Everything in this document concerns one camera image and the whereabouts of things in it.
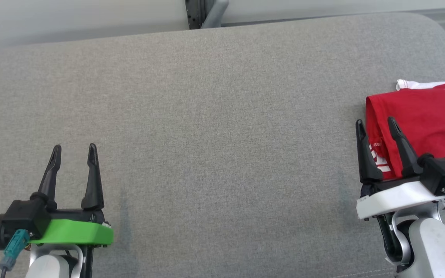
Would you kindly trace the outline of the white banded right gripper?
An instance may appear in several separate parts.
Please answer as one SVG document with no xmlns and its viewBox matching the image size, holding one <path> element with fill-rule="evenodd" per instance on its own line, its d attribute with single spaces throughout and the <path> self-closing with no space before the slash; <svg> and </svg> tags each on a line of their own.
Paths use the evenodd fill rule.
<svg viewBox="0 0 445 278">
<path fill-rule="evenodd" d="M 409 178 L 422 174 L 418 156 L 394 117 L 388 117 L 388 126 L 401 159 L 401 176 Z M 393 213 L 395 217 L 440 220 L 445 195 L 434 195 L 420 181 L 404 182 L 382 191 L 374 190 L 374 185 L 369 183 L 382 181 L 384 176 L 373 159 L 369 136 L 361 119 L 355 123 L 355 134 L 360 182 L 363 184 L 356 204 L 357 218 L 367 219 Z"/>
</svg>

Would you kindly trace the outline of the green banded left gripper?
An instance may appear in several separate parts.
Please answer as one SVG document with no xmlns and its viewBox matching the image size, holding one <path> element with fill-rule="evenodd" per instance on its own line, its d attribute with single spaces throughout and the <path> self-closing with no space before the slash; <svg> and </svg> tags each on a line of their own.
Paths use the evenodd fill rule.
<svg viewBox="0 0 445 278">
<path fill-rule="evenodd" d="M 61 151 L 60 145 L 54 146 L 38 189 L 41 197 L 46 196 L 47 209 L 57 209 L 54 198 L 56 176 L 61 166 Z M 97 146 L 94 143 L 89 145 L 88 167 L 88 182 L 81 201 L 83 210 L 57 210 L 51 213 L 51 222 L 44 235 L 39 239 L 32 237 L 30 244 L 75 244 L 99 247 L 113 243 L 114 230 L 101 211 L 105 206 L 104 192 Z"/>
</svg>

